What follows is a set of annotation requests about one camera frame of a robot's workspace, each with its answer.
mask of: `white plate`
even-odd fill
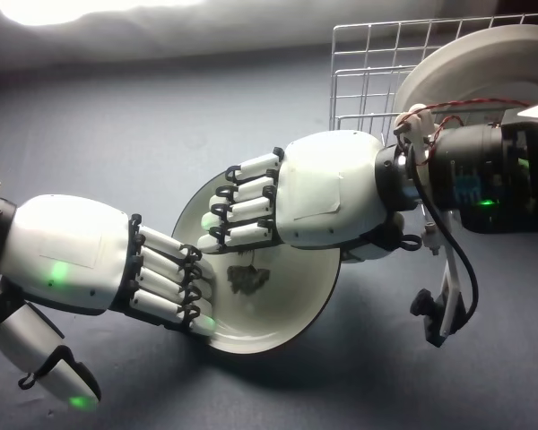
[[[476,31],[443,46],[404,80],[395,112],[476,97],[538,102],[538,25]]]
[[[186,244],[205,234],[201,217],[223,175],[212,179],[189,201],[173,230]],[[227,268],[248,266],[252,254],[204,255],[213,267],[216,283],[213,317],[217,330],[211,345],[234,354],[255,354],[282,345],[305,330],[320,314],[333,293],[341,266],[338,249],[301,251],[279,245],[255,251],[254,266],[271,271],[269,280],[253,295],[231,291]]]

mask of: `back of robotic hand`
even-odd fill
[[[196,248],[141,221],[80,197],[41,195],[20,207],[0,198],[0,350],[27,374],[20,388],[38,383],[81,409],[101,398],[62,332],[30,302],[213,334],[211,268]]]
[[[344,262],[416,250],[420,238],[404,235],[403,217],[390,209],[416,207],[404,195],[404,170],[395,148],[384,149],[370,134],[312,134],[228,168],[228,183],[202,218],[207,234],[197,247],[207,254],[279,244],[340,248]]]

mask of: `wire basket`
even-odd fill
[[[395,94],[426,56],[466,34],[509,24],[536,24],[538,13],[462,19],[339,25],[333,29],[329,129],[361,130],[383,144],[392,131]],[[499,120],[495,108],[447,110],[468,124]],[[436,114],[437,123],[443,113]]]

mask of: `metal wire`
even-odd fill
[[[538,13],[462,19],[374,22],[333,29],[329,129],[367,131],[388,142],[395,94],[404,78],[427,55],[466,34],[509,24],[538,25]],[[474,113],[500,118],[496,108],[447,110],[466,123]],[[444,112],[433,112],[442,117]]]

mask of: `gray tabletop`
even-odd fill
[[[2,196],[80,195],[169,233],[227,166],[326,129],[326,54],[242,60],[11,76],[0,83]],[[406,221],[419,231],[419,213]],[[103,401],[82,413],[20,391],[0,354],[0,429],[538,429],[538,235],[458,238],[481,305],[441,349],[408,313],[419,289],[438,291],[444,259],[425,251],[342,267],[307,331],[250,357],[120,314],[46,309]]]

